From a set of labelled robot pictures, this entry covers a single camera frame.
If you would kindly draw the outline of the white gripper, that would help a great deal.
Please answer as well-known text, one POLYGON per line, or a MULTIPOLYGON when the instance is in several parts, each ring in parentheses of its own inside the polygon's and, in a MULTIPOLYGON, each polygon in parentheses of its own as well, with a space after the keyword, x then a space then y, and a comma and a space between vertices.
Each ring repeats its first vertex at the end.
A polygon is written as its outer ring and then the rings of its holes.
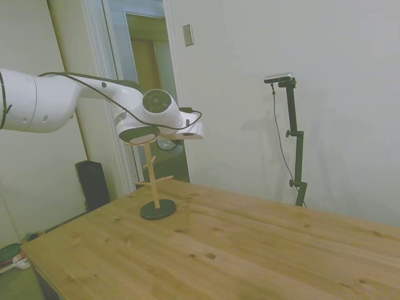
POLYGON ((203 139, 204 124, 202 121, 197 121, 186 129, 178 130, 171 134, 160 134, 160 137, 169 140, 203 139))

